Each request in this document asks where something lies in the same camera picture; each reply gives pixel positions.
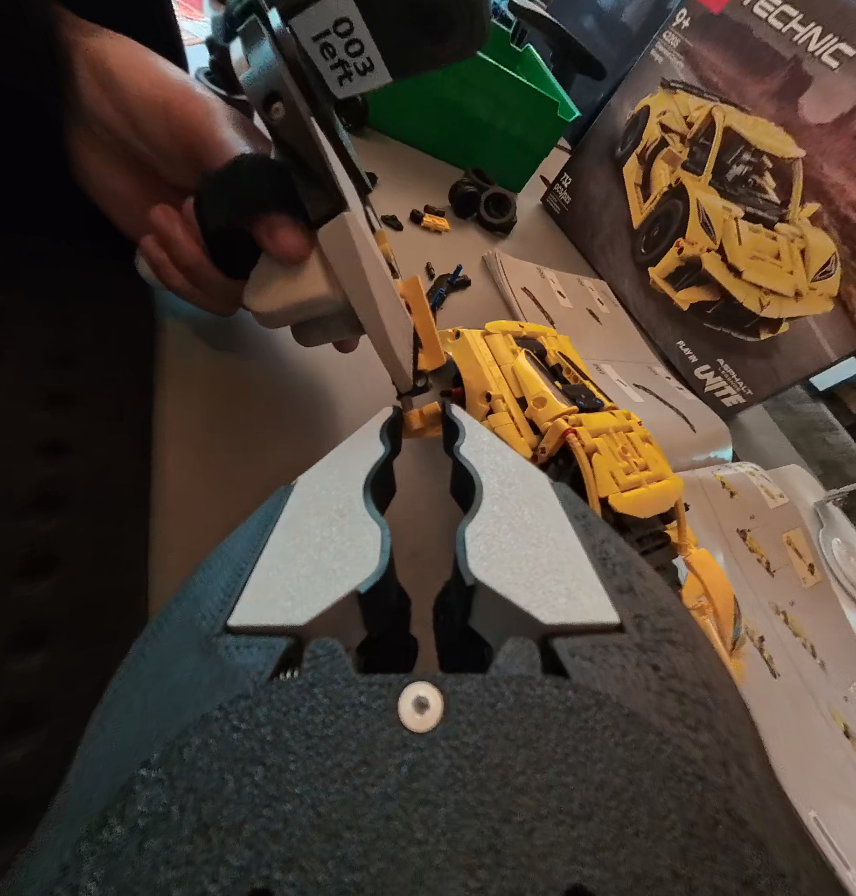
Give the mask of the green plastic bin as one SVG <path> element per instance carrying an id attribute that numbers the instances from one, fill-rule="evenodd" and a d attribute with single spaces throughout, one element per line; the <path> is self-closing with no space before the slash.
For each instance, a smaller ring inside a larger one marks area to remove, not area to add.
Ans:
<path id="1" fill-rule="evenodd" d="M 366 96 L 369 126 L 460 169 L 481 168 L 519 193 L 578 107 L 536 50 L 492 23 L 476 56 Z"/>

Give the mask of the grey desk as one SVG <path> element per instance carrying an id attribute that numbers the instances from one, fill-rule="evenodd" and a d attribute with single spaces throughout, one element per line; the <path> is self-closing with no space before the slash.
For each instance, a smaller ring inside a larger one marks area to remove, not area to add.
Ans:
<path id="1" fill-rule="evenodd" d="M 596 273 L 541 205 L 547 182 L 568 156 L 560 140 L 518 197 L 509 238 L 453 221 L 437 236 L 406 224 L 392 233 L 406 273 L 464 264 L 473 285 L 441 310 L 448 325 L 475 326 L 507 315 L 482 257 L 497 250 L 561 273 Z M 155 298 L 158 348 L 153 413 L 153 510 L 149 611 L 156 614 L 211 549 L 275 489 L 354 433 L 394 391 L 372 346 L 352 354 L 305 349 L 287 330 L 266 330 L 248 313 L 222 319 L 165 294 Z M 746 409 L 724 423 L 732 456 L 764 469 L 797 465 L 825 488 L 856 482 L 856 447 L 828 409 L 803 387 Z M 451 462 L 439 438 L 407 442 L 395 465 L 389 528 L 399 580 L 411 598 L 414 666 L 439 669 L 433 602 L 454 559 L 462 513 L 448 493 Z"/>

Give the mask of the yellow beam with black pin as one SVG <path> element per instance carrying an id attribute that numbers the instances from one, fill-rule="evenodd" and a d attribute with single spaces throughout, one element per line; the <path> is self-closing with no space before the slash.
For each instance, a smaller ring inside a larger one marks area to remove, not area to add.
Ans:
<path id="1" fill-rule="evenodd" d="M 421 279 L 418 276 L 395 279 L 394 284 L 412 325 L 412 387 L 406 392 L 398 391 L 400 402 L 405 404 L 431 390 L 431 378 L 446 364 L 447 356 Z"/>

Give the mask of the wooden document stand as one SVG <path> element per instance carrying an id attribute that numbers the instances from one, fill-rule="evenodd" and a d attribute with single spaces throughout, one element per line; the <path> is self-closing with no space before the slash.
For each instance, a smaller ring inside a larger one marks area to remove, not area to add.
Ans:
<path id="1" fill-rule="evenodd" d="M 843 504 L 856 496 L 856 483 L 826 491 L 814 501 L 818 524 L 816 540 L 830 573 L 844 593 L 856 604 L 856 524 Z"/>

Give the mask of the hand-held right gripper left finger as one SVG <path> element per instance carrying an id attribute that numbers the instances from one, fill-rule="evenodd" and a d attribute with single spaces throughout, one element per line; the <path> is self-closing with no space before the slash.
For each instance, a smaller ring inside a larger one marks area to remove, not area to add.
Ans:
<path id="1" fill-rule="evenodd" d="M 382 409 L 296 479 L 227 626 L 394 626 L 385 512 L 402 424 Z"/>

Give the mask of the curved black blue brick piece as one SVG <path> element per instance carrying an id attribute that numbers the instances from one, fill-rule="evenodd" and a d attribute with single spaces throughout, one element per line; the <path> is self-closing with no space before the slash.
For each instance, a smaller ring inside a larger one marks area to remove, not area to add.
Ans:
<path id="1" fill-rule="evenodd" d="M 452 273 L 438 275 L 427 293 L 431 310 L 436 313 L 451 294 L 468 289 L 471 285 L 471 278 L 463 273 L 461 264 Z"/>

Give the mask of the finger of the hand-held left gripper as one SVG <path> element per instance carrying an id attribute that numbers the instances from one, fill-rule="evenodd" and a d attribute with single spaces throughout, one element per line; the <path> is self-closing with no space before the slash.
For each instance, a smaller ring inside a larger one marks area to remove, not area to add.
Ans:
<path id="1" fill-rule="evenodd" d="M 308 311 L 308 347 L 363 335 L 399 394 L 419 384 L 417 334 L 398 291 L 399 273 L 370 206 L 370 184 L 336 128 L 308 121 L 308 216 L 328 295 Z"/>

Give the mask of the person's left hand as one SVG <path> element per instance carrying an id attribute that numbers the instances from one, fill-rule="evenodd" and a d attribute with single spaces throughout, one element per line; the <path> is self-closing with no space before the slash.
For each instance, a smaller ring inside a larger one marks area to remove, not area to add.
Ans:
<path id="1" fill-rule="evenodd" d="M 66 133 L 78 182 L 170 293 L 222 317 L 243 283 L 211 261 L 193 209 L 204 174 L 270 141 L 140 43 L 54 6 L 74 75 Z"/>

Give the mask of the yellow brick car model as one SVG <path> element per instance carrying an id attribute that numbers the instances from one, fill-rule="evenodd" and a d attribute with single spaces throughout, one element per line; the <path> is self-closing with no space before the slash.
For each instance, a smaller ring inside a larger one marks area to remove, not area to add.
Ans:
<path id="1" fill-rule="evenodd" d="M 439 334 L 452 369 L 443 404 L 464 409 L 553 483 L 566 512 L 588 509 L 664 578 L 734 681 L 744 640 L 734 589 L 692 532 L 683 479 L 643 422 L 592 379 L 567 336 L 546 326 L 496 321 Z M 456 569 L 437 596 L 439 668 L 489 668 L 511 637 L 481 637 L 466 624 Z"/>

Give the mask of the car printed cardboard box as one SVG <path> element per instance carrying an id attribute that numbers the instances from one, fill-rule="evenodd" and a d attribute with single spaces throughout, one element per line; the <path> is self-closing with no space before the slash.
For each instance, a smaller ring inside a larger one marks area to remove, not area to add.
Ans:
<path id="1" fill-rule="evenodd" d="M 682 2 L 543 203 L 724 419 L 856 354 L 856 2 Z"/>

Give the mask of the black perforated panel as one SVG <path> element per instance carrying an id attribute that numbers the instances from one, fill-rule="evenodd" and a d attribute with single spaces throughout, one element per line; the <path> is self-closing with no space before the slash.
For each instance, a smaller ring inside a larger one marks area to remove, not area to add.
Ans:
<path id="1" fill-rule="evenodd" d="M 156 323 L 130 267 L 0 238 L 0 879 L 146 620 Z"/>

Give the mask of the open instruction booklet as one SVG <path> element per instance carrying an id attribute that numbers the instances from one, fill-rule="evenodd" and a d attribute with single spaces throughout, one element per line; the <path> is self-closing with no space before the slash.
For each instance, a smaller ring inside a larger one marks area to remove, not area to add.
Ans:
<path id="1" fill-rule="evenodd" d="M 741 610 L 740 690 L 783 789 L 856 894 L 856 604 L 816 540 L 825 488 L 797 465 L 733 462 L 724 421 L 658 359 L 604 281 L 497 250 L 483 260 L 507 317 L 567 335 L 683 477 L 690 525 Z"/>

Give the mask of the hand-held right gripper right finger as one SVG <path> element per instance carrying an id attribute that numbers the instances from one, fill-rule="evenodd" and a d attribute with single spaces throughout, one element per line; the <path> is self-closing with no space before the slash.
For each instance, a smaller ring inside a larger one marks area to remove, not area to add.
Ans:
<path id="1" fill-rule="evenodd" d="M 549 478 L 457 405 L 443 404 L 450 492 L 464 514 L 456 569 L 481 637 L 611 631 L 621 619 Z"/>

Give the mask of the black office chair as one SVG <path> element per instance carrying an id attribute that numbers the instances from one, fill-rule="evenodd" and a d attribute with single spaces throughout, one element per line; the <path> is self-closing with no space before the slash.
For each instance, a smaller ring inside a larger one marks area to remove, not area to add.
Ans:
<path id="1" fill-rule="evenodd" d="M 550 72 L 562 88 L 569 90 L 578 76 L 595 82 L 602 82 L 607 77 L 602 61 L 545 6 L 531 1 L 508 1 L 508 15 L 513 20 L 511 46 L 522 49 L 530 29 L 539 33 L 550 49 Z"/>

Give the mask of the person's left forearm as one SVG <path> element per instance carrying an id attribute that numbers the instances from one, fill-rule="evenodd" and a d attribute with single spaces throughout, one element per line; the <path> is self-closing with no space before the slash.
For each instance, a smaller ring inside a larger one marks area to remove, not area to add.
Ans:
<path id="1" fill-rule="evenodd" d="M 107 29 L 187 70 L 171 2 L 0 1 L 0 238 L 34 206 L 73 204 L 65 123 L 75 97 L 69 26 Z"/>

